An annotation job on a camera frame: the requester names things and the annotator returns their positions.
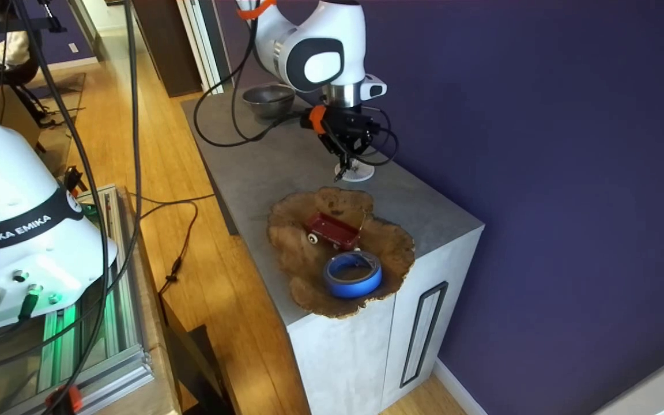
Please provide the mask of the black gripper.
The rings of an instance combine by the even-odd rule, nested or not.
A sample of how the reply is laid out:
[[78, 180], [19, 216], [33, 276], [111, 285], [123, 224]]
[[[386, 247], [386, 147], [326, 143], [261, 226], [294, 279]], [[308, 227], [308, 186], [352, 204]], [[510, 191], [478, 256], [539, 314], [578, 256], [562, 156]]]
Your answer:
[[341, 180], [350, 164], [350, 173], [359, 173], [357, 156], [371, 144], [374, 135], [380, 131], [380, 124], [370, 116], [363, 116], [356, 109], [337, 109], [317, 104], [307, 109], [299, 118], [304, 128], [312, 128], [321, 143], [338, 156], [335, 164], [335, 180]]

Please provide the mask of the white Franka robot base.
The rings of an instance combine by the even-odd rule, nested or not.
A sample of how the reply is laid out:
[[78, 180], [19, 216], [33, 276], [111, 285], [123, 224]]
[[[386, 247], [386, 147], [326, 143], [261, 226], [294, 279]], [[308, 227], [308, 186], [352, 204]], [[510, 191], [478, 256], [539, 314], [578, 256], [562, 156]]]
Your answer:
[[115, 256], [34, 150], [0, 126], [0, 327], [72, 307]]

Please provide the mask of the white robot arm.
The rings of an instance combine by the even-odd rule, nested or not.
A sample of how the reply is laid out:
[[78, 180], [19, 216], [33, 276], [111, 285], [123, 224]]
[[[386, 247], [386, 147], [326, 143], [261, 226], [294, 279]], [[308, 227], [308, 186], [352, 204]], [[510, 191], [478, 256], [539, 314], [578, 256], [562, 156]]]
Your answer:
[[377, 168], [363, 154], [380, 126], [363, 106], [388, 91], [388, 82], [365, 68], [367, 20], [359, 0], [318, 0], [299, 23], [290, 23], [276, 0], [236, 0], [237, 15], [253, 27], [253, 50], [264, 68], [317, 102], [299, 124], [337, 156], [335, 174], [367, 183]]

